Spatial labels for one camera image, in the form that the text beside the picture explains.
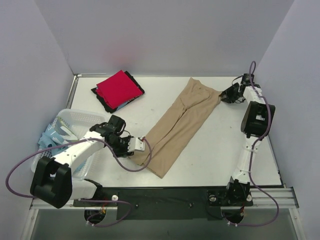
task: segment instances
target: screw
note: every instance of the screw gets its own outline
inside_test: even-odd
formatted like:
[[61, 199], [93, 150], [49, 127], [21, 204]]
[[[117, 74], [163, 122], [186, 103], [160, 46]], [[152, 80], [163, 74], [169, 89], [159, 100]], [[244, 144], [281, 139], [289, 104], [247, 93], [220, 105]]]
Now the screw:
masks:
[[216, 196], [215, 195], [210, 195], [209, 196], [209, 201], [210, 202], [215, 202], [217, 200]]
[[112, 201], [118, 201], [118, 199], [119, 199], [119, 198], [118, 198], [117, 195], [113, 195], [113, 196], [111, 197], [111, 200], [112, 200]]
[[252, 196], [249, 194], [249, 195], [246, 197], [246, 200], [247, 200], [248, 202], [251, 202], [251, 201], [252, 201]]

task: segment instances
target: gray floor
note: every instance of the gray floor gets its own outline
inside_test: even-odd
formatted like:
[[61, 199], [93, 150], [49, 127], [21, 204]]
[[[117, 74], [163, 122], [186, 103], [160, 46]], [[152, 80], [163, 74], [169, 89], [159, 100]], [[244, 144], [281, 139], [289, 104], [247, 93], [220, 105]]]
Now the gray floor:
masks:
[[[247, 223], [271, 219], [275, 209], [246, 209]], [[116, 211], [107, 213], [107, 223]], [[39, 210], [32, 240], [297, 240], [288, 209], [276, 222], [263, 227], [227, 226], [224, 220], [127, 220], [108, 228], [86, 227], [83, 210]]]

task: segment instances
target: stack of folded clothes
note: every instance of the stack of folded clothes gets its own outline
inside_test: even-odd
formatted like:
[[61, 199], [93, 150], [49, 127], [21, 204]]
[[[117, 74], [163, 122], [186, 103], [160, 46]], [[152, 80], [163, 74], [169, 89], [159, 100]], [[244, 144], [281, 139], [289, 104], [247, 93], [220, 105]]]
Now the stack of folded clothes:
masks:
[[145, 93], [133, 76], [122, 70], [91, 89], [108, 113], [113, 113]]

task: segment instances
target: white wall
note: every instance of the white wall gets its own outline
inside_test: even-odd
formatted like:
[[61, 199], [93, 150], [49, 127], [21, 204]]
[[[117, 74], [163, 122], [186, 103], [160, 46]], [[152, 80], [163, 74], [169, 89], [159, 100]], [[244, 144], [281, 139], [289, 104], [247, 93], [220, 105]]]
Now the white wall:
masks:
[[[8, 192], [6, 175], [65, 107], [73, 74], [33, 0], [0, 1], [0, 35], [0, 233], [17, 240], [31, 200]], [[28, 194], [31, 180], [26, 163], [11, 185]]]
[[293, 0], [35, 0], [74, 73], [234, 76]]
[[257, 68], [276, 107], [270, 139], [281, 175], [294, 186], [308, 239], [320, 227], [320, 1], [295, 0]]

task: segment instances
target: beige cloth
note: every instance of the beige cloth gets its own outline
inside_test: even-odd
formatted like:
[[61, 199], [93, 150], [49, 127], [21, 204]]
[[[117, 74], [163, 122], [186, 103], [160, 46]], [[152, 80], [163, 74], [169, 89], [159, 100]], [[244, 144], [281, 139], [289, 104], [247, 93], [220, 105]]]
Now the beige cloth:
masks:
[[[145, 136], [151, 145], [148, 168], [163, 178], [205, 120], [220, 103], [221, 92], [190, 78], [188, 84], [156, 125]], [[149, 159], [149, 149], [130, 157], [139, 165]]]

